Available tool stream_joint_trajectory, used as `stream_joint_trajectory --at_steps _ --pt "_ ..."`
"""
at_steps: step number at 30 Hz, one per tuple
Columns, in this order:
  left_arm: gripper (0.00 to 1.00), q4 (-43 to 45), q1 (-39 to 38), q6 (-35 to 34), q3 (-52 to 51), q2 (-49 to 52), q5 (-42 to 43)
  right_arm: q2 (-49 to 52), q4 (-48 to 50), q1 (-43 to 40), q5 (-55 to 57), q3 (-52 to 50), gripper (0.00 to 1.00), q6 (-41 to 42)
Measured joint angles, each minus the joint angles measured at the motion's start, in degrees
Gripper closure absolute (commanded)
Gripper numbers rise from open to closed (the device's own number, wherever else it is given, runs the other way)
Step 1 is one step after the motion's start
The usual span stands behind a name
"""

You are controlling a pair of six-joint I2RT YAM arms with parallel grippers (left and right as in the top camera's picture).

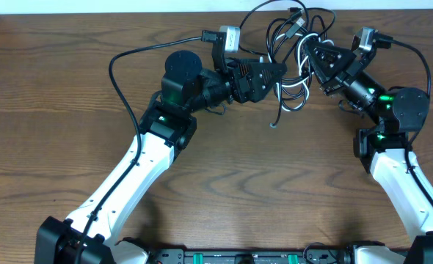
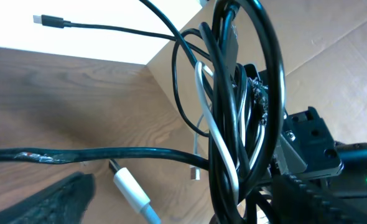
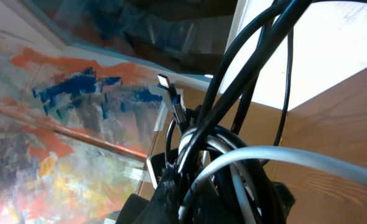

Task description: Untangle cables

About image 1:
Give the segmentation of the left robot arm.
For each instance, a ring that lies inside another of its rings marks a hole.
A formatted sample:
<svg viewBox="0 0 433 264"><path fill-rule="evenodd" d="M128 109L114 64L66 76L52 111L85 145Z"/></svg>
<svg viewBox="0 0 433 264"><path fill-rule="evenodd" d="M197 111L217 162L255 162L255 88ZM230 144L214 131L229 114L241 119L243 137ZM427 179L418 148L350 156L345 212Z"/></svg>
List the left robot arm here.
<svg viewBox="0 0 433 264"><path fill-rule="evenodd" d="M48 217L37 231L36 263L146 263L135 241L118 236L146 191L168 170L197 128L192 113L225 100L263 100L287 67L235 59L226 73L203 68L199 56L176 51L167 57L161 91L153 96L139 132L100 187L63 221Z"/></svg>

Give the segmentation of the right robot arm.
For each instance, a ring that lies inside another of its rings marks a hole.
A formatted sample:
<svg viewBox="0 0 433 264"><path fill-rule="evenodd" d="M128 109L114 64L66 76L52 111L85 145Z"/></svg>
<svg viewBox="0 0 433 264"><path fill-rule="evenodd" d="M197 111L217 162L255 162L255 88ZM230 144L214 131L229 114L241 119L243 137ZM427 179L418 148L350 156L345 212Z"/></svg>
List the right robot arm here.
<svg viewBox="0 0 433 264"><path fill-rule="evenodd" d="M412 241L406 254L376 241L354 242L338 255L339 263L433 263L433 186L412 151L429 112L432 80L426 80L426 89L385 89L365 73L376 50L392 45L403 43L381 35L366 45L355 40L351 49L315 40L305 44L324 94L341 95L351 113L374 122L357 130L354 155L386 192Z"/></svg>

